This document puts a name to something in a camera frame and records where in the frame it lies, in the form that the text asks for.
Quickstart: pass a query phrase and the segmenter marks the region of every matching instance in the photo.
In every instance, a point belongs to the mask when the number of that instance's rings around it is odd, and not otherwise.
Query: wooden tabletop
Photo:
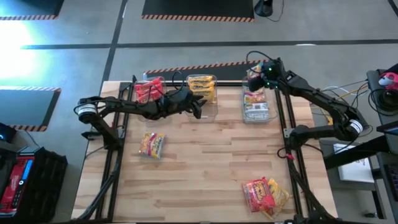
[[[101,96],[117,96],[119,84],[104,82]],[[146,125],[130,115],[113,221],[271,222],[261,213],[250,214],[241,184],[273,178],[292,194],[287,162],[276,155],[284,147],[280,121],[244,124],[241,94],[240,87],[218,87],[214,123],[190,123],[181,114]],[[267,96],[272,102],[275,94],[267,90]],[[314,126],[308,101],[292,97],[292,104],[297,124]],[[276,104],[269,105],[271,113],[276,113]],[[106,117],[109,124],[112,119],[111,114]],[[145,131],[167,135],[161,160],[138,156]],[[308,143],[319,146],[318,141]],[[102,140],[90,142],[87,153],[102,145]],[[302,149],[311,190],[336,216],[322,155],[311,147]],[[101,150],[86,159],[72,218],[81,215],[98,193],[105,158],[106,151]],[[303,194],[300,196],[306,213]],[[291,198],[276,221],[294,215]]]

